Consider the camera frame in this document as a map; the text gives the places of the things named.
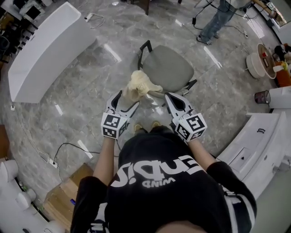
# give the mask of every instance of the yellow shoe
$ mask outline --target yellow shoe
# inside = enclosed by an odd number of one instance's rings
[[[136,131],[138,131],[139,129],[142,129],[142,128],[143,128],[143,126],[139,122],[137,122],[135,124],[135,126],[134,126],[134,131],[136,132]]]
[[[157,126],[161,126],[161,123],[160,122],[158,122],[158,121],[153,121],[153,124],[152,124],[152,128],[155,128],[155,127],[157,127]]]

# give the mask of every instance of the white power cord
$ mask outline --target white power cord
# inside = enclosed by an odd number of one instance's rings
[[[99,25],[95,26],[95,27],[91,27],[92,29],[100,27],[105,23],[104,16],[98,15],[98,14],[95,14],[95,13],[89,13],[89,15],[85,18],[86,22],[89,22],[90,20],[99,20],[99,19],[103,19],[103,22],[100,23]]]

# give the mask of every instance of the gray chair seat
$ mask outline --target gray chair seat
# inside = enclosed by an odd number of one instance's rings
[[[151,82],[162,86],[164,92],[176,92],[187,85],[194,75],[193,67],[178,53],[157,46],[142,64]]]

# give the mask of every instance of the blue object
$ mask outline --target blue object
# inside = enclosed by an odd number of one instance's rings
[[[230,5],[225,0],[220,0],[217,13],[214,15],[212,20],[203,28],[200,33],[200,37],[204,43],[211,40],[215,33],[217,33],[236,12],[236,8]]]
[[[76,201],[74,199],[70,200],[73,205],[76,205]]]

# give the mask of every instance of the brown wooden cabinet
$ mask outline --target brown wooden cabinet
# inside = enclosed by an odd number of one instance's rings
[[[4,125],[0,125],[0,158],[4,158],[8,155],[9,139]]]

